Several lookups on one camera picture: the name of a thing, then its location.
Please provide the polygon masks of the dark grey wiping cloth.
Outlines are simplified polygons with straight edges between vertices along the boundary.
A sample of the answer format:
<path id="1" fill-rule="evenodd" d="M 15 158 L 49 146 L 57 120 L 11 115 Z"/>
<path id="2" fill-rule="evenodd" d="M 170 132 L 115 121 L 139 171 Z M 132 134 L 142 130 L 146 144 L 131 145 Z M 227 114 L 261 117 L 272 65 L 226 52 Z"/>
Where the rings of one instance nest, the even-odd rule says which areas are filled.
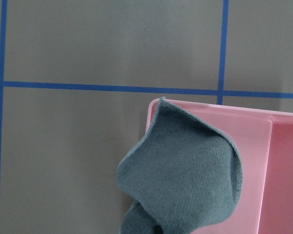
<path id="1" fill-rule="evenodd" d="M 189 234 L 223 222 L 242 181 L 233 141 L 161 98 L 146 134 L 118 166 L 118 186 L 133 198 L 120 233 Z"/>

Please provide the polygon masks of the pink plastic bin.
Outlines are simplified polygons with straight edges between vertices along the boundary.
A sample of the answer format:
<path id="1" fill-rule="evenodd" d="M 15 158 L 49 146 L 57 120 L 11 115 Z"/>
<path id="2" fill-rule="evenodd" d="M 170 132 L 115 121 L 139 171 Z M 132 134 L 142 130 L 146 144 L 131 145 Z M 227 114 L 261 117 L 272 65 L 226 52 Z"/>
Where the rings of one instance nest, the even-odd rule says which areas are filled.
<path id="1" fill-rule="evenodd" d="M 235 212 L 198 234 L 293 234 L 293 113 L 175 100 L 230 136 L 243 165 Z"/>

